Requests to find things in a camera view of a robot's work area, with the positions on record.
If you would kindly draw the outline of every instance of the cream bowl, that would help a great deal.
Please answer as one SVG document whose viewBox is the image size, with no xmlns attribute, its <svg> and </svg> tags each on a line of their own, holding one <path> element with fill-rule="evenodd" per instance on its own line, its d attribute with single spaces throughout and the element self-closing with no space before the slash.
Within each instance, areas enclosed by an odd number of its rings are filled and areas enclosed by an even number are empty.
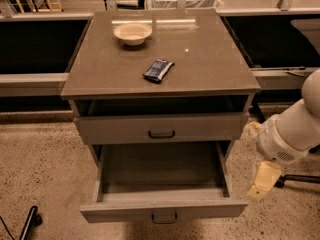
<svg viewBox="0 0 320 240">
<path fill-rule="evenodd" d="M 130 46 L 142 44 L 151 33 L 152 28 L 140 22 L 121 24 L 114 29 L 114 35 Z"/>
</svg>

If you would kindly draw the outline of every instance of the white robot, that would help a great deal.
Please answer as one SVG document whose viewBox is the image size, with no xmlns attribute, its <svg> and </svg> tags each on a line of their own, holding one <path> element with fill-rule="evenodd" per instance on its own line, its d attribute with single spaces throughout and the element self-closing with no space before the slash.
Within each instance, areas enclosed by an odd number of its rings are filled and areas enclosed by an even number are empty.
<svg viewBox="0 0 320 240">
<path fill-rule="evenodd" d="M 281 176 L 281 165 L 297 162 L 320 144 L 320 69 L 304 82 L 302 99 L 259 128 L 257 150 L 266 159 L 258 164 L 248 195 L 262 198 Z"/>
</svg>

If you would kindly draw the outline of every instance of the speckled floor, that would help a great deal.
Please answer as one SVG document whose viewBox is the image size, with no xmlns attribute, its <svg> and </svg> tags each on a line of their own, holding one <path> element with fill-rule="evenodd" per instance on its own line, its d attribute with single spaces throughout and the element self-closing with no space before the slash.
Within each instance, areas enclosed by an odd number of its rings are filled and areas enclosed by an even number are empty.
<svg viewBox="0 0 320 240">
<path fill-rule="evenodd" d="M 233 195 L 248 199 L 238 218 L 88 224 L 79 212 L 90 203 L 97 168 L 69 112 L 0 114 L 0 215 L 17 239 L 37 205 L 43 224 L 31 239 L 320 239 L 320 185 L 287 182 L 262 200 L 246 192 L 260 160 L 245 129 L 227 161 Z M 309 155 L 284 173 L 319 175 L 320 156 Z M 0 225 L 0 239 L 10 239 Z"/>
</svg>

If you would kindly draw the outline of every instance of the drawer handle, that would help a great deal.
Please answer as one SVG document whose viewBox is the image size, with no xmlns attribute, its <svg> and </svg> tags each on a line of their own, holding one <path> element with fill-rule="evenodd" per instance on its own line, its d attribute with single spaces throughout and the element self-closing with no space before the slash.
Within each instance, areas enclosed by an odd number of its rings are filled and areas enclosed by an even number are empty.
<svg viewBox="0 0 320 240">
<path fill-rule="evenodd" d="M 175 130 L 169 134 L 154 134 L 151 131 L 148 131 L 148 135 L 151 139 L 171 139 L 176 135 Z"/>
<path fill-rule="evenodd" d="M 176 223 L 177 220 L 178 220 L 178 215 L 177 215 L 177 213 L 175 213 L 175 214 L 174 214 L 174 219 L 172 219 L 172 220 L 156 220 L 156 219 L 154 218 L 154 215 L 153 215 L 153 214 L 152 214 L 151 218 L 152 218 L 152 222 L 153 222 L 154 224 L 174 224 L 174 223 Z"/>
</svg>

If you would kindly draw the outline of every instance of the drawer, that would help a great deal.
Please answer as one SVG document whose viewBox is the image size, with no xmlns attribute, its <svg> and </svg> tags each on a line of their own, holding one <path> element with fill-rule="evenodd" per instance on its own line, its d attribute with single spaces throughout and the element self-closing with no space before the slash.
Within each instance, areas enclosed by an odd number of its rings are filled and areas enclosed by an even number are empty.
<svg viewBox="0 0 320 240">
<path fill-rule="evenodd" d="M 90 223 L 235 217 L 234 200 L 217 142 L 105 145 L 93 201 L 81 206 Z"/>
<path fill-rule="evenodd" d="M 85 144 L 238 139 L 248 113 L 76 118 Z"/>
</svg>

